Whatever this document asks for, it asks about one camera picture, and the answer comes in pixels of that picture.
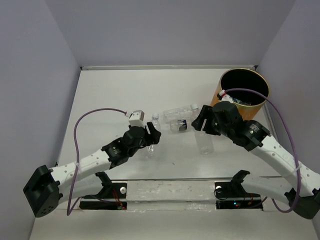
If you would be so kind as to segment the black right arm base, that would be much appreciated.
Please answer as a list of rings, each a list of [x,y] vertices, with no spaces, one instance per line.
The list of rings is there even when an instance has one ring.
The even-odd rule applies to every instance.
[[[259,209],[263,210],[263,198],[259,194],[247,193],[229,181],[214,183],[214,197],[217,210]]]

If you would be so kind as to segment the clear unlabelled plastic bottle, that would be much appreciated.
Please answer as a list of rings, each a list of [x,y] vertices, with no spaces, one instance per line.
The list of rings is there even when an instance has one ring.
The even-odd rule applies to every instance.
[[[212,138],[203,131],[194,131],[195,141],[201,155],[208,155],[214,152]]]

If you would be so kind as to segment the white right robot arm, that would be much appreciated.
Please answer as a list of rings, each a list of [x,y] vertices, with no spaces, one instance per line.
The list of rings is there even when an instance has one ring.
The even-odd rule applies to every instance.
[[[255,120],[244,120],[238,108],[228,101],[204,105],[191,122],[196,131],[225,136],[235,145],[262,159],[282,180],[254,177],[240,170],[230,181],[235,196],[259,194],[293,208],[300,217],[311,220],[320,210],[320,175],[296,160],[270,131]]]

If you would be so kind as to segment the dark label plastic bottle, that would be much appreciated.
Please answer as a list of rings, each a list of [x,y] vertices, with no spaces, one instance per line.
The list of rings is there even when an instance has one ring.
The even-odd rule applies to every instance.
[[[191,120],[189,118],[173,119],[169,122],[169,128],[174,134],[191,131]]]

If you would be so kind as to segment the large clear plastic bottle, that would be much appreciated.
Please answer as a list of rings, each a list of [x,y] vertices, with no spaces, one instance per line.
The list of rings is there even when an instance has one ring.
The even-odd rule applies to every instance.
[[[239,104],[239,105],[244,105],[244,106],[253,106],[254,104],[252,103],[252,101],[250,100],[240,100],[240,99],[237,99],[237,98],[232,98],[233,102]]]

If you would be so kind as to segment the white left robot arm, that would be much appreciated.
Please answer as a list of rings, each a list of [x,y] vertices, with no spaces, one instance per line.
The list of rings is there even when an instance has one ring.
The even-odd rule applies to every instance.
[[[152,122],[143,127],[130,126],[122,137],[87,157],[63,166],[36,168],[23,188],[34,216],[44,217],[59,204],[83,197],[85,193],[75,184],[89,177],[99,179],[93,186],[94,193],[101,198],[108,196],[112,182],[105,172],[126,163],[138,150],[157,145],[161,135]]]

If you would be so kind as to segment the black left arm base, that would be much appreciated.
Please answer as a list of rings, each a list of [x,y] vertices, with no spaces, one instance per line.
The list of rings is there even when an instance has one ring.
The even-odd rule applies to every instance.
[[[113,181],[112,187],[107,193],[96,197],[88,195],[80,200],[81,210],[108,210],[126,211],[127,210],[127,181]]]

